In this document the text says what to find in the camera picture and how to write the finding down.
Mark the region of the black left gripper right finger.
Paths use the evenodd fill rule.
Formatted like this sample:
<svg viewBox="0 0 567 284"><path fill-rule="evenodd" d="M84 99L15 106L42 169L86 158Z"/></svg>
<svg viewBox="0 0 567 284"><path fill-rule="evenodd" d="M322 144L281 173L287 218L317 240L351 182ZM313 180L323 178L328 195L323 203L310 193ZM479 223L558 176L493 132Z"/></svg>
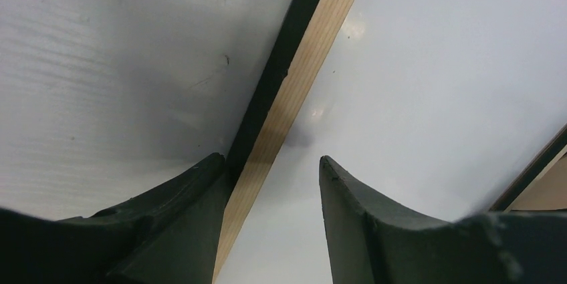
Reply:
<svg viewBox="0 0 567 284"><path fill-rule="evenodd" d="M566 213L485 212L456 222L412 210L329 156L319 167L334 283L565 283Z"/></svg>

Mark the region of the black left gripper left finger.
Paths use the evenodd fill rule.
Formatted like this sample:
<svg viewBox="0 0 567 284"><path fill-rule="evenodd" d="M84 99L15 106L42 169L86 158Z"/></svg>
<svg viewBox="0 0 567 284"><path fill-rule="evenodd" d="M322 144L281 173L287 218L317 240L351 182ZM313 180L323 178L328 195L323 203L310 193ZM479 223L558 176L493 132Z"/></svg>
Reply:
<svg viewBox="0 0 567 284"><path fill-rule="evenodd" d="M2 283L211 283L229 199L225 158L91 217L1 210Z"/></svg>

